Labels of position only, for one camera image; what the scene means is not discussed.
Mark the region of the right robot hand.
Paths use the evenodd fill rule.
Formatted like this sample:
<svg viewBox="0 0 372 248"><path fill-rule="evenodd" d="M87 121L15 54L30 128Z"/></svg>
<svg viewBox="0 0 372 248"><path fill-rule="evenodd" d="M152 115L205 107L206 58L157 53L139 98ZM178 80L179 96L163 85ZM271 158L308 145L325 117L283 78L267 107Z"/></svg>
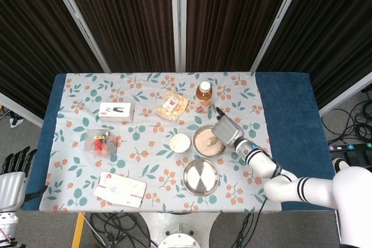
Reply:
<svg viewBox="0 0 372 248"><path fill-rule="evenodd" d="M212 128L212 133L224 146L236 148L236 141L244 138L243 129L230 119L219 107L216 107L217 123Z"/></svg>

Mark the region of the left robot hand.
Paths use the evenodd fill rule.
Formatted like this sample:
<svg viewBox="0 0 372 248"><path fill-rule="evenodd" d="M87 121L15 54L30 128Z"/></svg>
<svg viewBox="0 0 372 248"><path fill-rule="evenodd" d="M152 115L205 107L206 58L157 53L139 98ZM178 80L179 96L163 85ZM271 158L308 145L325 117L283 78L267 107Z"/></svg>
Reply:
<svg viewBox="0 0 372 248"><path fill-rule="evenodd" d="M36 192L26 193L31 163L37 149L25 147L17 153L7 155L1 164L1 212L18 211L25 202L41 197L47 186Z"/></svg>

